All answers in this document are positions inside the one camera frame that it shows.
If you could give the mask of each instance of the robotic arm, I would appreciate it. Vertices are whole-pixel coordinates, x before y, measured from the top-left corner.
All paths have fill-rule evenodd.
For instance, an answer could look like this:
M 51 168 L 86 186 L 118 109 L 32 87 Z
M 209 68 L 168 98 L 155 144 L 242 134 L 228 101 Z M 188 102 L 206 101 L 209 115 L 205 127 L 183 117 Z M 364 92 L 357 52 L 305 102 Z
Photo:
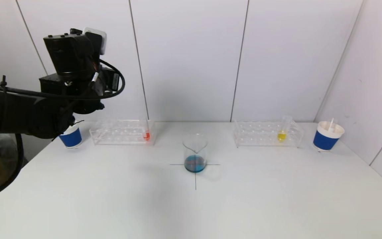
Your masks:
M 39 79 L 41 92 L 8 88 L 3 76 L 0 133 L 55 138 L 74 124 L 73 113 L 89 114 L 103 109 L 100 100 L 120 94 L 125 87 L 122 74 L 100 59 L 106 45 L 104 32 L 70 29 L 70 34 L 48 35 L 44 42 L 56 73 Z

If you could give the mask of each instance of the paper cup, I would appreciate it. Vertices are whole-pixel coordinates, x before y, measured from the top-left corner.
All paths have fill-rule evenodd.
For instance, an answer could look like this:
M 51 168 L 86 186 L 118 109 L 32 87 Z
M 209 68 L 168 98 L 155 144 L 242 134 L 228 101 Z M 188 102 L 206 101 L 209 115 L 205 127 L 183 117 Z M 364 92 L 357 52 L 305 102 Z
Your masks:
M 81 132 L 79 131 L 77 124 L 68 127 L 68 129 L 59 137 L 66 148 L 73 148 L 82 142 Z
M 329 151 L 338 141 L 338 139 L 344 134 L 343 127 L 338 124 L 333 124 L 334 131 L 328 131 L 329 121 L 321 121 L 318 124 L 318 129 L 313 140 L 313 145 L 318 149 L 318 151 Z

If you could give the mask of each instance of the yellow liquid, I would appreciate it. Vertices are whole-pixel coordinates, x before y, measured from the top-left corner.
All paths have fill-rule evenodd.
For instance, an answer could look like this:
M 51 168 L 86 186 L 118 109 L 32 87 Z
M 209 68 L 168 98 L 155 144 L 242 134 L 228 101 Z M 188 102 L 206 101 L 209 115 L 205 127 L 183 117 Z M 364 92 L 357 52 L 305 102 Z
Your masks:
M 285 138 L 287 138 L 287 133 L 284 130 L 278 132 L 278 141 L 284 142 Z

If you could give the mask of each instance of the white table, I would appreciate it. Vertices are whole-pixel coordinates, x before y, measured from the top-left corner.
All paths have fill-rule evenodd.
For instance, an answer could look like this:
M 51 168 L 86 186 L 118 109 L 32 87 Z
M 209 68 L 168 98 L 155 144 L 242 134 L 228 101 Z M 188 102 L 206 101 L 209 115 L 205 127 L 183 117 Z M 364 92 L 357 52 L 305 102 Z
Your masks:
M 158 123 L 153 147 L 94 146 L 85 124 L 79 149 L 55 140 L 0 193 L 0 238 L 382 239 L 382 178 L 301 125 L 301 148 L 237 148 L 232 123 Z M 170 165 L 197 132 L 220 165 Z

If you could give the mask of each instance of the black cable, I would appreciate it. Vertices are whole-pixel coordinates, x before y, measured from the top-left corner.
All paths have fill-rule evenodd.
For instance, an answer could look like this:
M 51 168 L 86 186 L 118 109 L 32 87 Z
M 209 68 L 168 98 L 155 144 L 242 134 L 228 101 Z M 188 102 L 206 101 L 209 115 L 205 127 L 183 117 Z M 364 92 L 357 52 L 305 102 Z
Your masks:
M 59 95 L 59 94 L 49 94 L 49 93 L 42 93 L 42 92 L 36 92 L 36 91 L 21 90 L 21 89 L 16 89 L 16 88 L 9 88 L 9 87 L 6 87 L 6 91 L 11 92 L 11 93 L 16 93 L 16 94 L 35 96 L 35 97 L 61 98 L 61 99 L 65 99 L 65 100 L 102 100 L 102 99 L 108 99 L 111 97 L 115 97 L 116 95 L 120 94 L 123 91 L 123 89 L 125 88 L 125 78 L 123 77 L 122 73 L 118 69 L 116 69 L 114 66 L 103 61 L 102 59 L 100 59 L 100 62 L 105 64 L 106 66 L 110 67 L 111 69 L 113 69 L 120 76 L 120 79 L 122 81 L 122 86 L 120 89 L 118 89 L 113 94 L 102 95 L 102 96 Z
M 22 141 L 22 135 L 17 133 L 16 134 L 16 142 L 17 142 L 17 165 L 16 168 L 14 169 L 12 175 L 6 180 L 4 184 L 0 186 L 0 192 L 4 190 L 8 185 L 10 185 L 19 175 L 20 170 L 22 169 L 23 166 L 23 141 Z
M 88 94 L 88 91 L 92 88 L 92 86 L 95 84 L 94 81 L 89 82 L 88 87 L 85 89 L 85 91 L 81 94 L 81 96 Z M 68 110 L 73 108 L 77 103 L 79 103 L 80 100 L 73 100 L 70 104 L 68 104 L 64 110 L 60 113 L 59 118 L 61 118 Z
M 83 122 L 83 121 L 85 121 L 85 120 L 83 119 L 83 120 L 81 120 L 81 121 L 77 121 L 77 122 L 74 123 L 73 125 L 78 124 L 78 123 Z

